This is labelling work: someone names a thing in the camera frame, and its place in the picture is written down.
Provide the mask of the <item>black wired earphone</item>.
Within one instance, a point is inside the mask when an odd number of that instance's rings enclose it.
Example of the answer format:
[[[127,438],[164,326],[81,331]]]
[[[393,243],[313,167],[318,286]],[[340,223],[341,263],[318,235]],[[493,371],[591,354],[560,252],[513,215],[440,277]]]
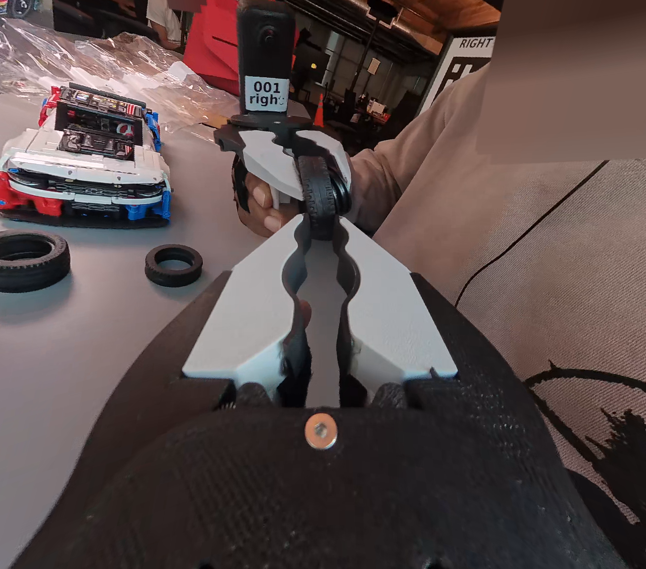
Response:
[[[553,214],[557,209],[559,209],[565,202],[567,202],[573,195],[575,195],[583,186],[590,182],[599,172],[601,172],[608,164],[609,160],[604,160],[600,162],[590,173],[588,173],[584,178],[576,183],[574,187],[569,189],[560,199],[558,199],[552,206],[550,206],[543,214],[541,214],[528,228],[526,228],[518,237],[516,237],[504,250],[499,252],[495,257],[487,261],[484,265],[478,268],[464,283],[461,290],[458,293],[456,301],[454,303],[454,308],[458,309],[461,299],[463,298],[466,290],[472,284],[472,282],[477,279],[480,274],[487,270],[490,266],[500,261],[506,254],[511,252],[521,241],[523,241],[529,234],[537,228],[545,219]]]

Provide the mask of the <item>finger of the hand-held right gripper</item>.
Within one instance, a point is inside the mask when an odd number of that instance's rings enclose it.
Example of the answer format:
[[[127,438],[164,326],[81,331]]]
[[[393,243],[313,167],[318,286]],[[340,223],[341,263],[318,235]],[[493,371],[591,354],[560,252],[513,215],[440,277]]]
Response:
[[[325,131],[302,131],[302,156],[322,159],[327,171],[337,168],[351,186],[348,156],[342,143],[334,136]]]
[[[244,143],[242,160],[248,172],[270,187],[274,209],[291,199],[303,201],[300,174],[293,155],[275,142],[270,131],[240,131]]]

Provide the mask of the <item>black tripod light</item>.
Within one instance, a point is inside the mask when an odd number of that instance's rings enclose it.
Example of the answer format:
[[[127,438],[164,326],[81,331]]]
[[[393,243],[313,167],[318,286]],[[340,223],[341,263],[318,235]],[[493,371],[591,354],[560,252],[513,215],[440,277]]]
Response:
[[[355,77],[353,79],[352,89],[355,88],[359,79],[361,70],[364,66],[369,48],[373,42],[377,29],[383,27],[384,29],[391,30],[393,24],[399,17],[398,10],[389,2],[384,0],[367,0],[366,17],[370,20],[370,32],[366,41],[362,57],[357,66]]]

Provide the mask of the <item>clear plastic bag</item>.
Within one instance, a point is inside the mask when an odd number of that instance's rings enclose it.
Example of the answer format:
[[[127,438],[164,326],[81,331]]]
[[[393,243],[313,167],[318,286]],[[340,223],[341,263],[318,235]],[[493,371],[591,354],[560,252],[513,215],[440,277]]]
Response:
[[[152,40],[121,33],[107,40],[73,39],[20,20],[1,20],[1,92],[39,94],[76,83],[146,102],[168,132],[221,127],[238,114],[238,98],[202,77]]]

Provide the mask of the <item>toy brick race car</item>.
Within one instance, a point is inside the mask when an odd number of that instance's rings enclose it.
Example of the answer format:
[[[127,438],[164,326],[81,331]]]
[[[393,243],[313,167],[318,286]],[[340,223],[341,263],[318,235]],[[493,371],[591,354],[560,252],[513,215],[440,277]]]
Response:
[[[78,83],[52,87],[38,127],[1,153],[1,216],[63,227],[167,226],[173,187],[158,120],[144,101]]]

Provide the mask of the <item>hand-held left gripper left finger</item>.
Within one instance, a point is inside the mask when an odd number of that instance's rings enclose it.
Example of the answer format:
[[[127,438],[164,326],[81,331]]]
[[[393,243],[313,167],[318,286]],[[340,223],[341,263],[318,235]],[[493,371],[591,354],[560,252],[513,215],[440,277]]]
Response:
[[[183,365],[186,377],[256,383],[283,402],[279,387],[308,358],[297,293],[310,245],[310,220],[298,215],[232,269]]]

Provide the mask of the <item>black rubber toy tyre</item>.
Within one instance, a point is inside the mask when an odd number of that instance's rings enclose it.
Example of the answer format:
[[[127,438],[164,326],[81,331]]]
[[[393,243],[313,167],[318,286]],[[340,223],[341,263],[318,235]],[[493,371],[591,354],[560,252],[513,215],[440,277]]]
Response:
[[[184,268],[164,268],[162,263],[179,261]],[[182,288],[196,282],[203,270],[200,253],[182,244],[163,244],[150,250],[145,258],[144,272],[149,281],[165,288]]]
[[[59,235],[22,230],[1,232],[1,292],[45,289],[69,272],[69,245]]]
[[[331,241],[335,225],[334,186],[323,157],[301,156],[297,161],[303,203],[310,218],[311,238]]]

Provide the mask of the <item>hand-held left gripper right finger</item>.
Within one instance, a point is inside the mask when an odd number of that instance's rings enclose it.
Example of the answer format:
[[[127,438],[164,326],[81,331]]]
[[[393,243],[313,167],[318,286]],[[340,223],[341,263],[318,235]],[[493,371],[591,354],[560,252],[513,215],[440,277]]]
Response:
[[[456,364],[412,273],[338,217],[336,280],[346,293],[336,342],[340,381],[368,393],[386,383],[454,378]]]

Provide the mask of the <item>red large board shape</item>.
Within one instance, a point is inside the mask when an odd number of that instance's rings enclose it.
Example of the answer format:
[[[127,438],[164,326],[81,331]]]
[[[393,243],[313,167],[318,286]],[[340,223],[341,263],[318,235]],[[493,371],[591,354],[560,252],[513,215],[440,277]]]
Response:
[[[239,96],[238,0],[206,0],[192,24],[183,63],[207,84]]]

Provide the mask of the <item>person in beige hoodie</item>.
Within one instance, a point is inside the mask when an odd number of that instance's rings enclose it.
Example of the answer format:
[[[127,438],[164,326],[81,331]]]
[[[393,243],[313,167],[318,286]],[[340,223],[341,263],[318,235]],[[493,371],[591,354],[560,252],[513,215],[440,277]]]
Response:
[[[455,303],[597,165],[428,155],[375,241]],[[644,568],[645,162],[610,162],[458,309],[524,381],[596,520]]]

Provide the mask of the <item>black toy wheel rim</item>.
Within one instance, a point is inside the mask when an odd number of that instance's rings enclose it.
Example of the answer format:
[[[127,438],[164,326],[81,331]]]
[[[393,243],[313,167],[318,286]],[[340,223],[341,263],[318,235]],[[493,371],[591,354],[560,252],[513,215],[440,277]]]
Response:
[[[339,216],[345,216],[351,211],[351,186],[337,168],[328,169],[328,173],[333,188],[335,212]]]

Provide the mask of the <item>person's right hand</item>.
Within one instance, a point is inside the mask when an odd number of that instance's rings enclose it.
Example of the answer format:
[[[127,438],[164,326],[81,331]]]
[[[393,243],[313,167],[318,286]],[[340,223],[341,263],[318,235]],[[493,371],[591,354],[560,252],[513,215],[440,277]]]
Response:
[[[281,204],[279,208],[275,208],[270,186],[253,174],[246,175],[245,185],[248,210],[246,211],[242,207],[237,196],[235,196],[235,201],[240,222],[252,233],[270,238],[280,228],[287,225],[291,219],[301,214],[297,201]]]

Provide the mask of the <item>person's right forearm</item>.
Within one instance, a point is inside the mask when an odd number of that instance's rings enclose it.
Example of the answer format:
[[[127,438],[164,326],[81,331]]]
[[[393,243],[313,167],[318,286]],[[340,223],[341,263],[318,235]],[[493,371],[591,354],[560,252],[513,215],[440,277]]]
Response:
[[[395,138],[348,156],[352,207],[346,217],[351,223],[372,234],[379,229],[467,94],[485,80],[488,70],[489,66],[485,65],[449,85]]]

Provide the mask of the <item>printed marker sign board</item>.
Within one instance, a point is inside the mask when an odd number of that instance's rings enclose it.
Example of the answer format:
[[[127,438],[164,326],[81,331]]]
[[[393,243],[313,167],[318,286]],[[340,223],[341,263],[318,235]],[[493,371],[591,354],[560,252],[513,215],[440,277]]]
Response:
[[[483,68],[492,58],[497,26],[451,31],[417,114],[425,112],[450,84]]]

